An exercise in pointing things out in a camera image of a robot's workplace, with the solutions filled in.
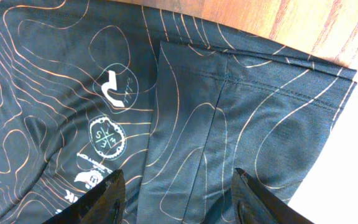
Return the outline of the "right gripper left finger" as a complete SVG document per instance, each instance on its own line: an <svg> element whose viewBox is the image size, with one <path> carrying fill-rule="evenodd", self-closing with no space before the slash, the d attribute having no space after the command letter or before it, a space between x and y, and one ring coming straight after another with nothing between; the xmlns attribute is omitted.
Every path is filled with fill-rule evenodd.
<svg viewBox="0 0 358 224"><path fill-rule="evenodd" d="M44 224L120 224L125 194L124 173L121 169L115 170L77 202Z"/></svg>

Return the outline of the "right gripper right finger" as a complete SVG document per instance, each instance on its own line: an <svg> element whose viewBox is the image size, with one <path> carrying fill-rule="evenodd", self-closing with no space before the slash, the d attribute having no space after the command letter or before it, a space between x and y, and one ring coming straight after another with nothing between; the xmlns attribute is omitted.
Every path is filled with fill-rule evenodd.
<svg viewBox="0 0 358 224"><path fill-rule="evenodd" d="M236 223L312 224L243 169L232 175L231 194Z"/></svg>

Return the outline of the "black orange-lined jersey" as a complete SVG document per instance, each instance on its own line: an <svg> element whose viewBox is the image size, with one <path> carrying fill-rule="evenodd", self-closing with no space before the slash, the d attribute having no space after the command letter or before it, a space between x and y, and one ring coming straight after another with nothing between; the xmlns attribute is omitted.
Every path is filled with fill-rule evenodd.
<svg viewBox="0 0 358 224"><path fill-rule="evenodd" d="M81 222L114 171L121 223L234 223L232 177L288 203L355 70L113 1L0 1L0 223Z"/></svg>

